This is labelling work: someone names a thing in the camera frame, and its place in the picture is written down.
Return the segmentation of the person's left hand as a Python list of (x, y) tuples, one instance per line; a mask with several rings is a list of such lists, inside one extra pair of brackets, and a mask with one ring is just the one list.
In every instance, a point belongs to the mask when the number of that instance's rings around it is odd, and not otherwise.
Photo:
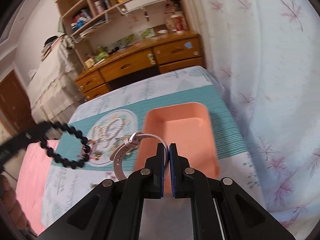
[(7, 177), (1, 175), (1, 239), (27, 239), (28, 220)]

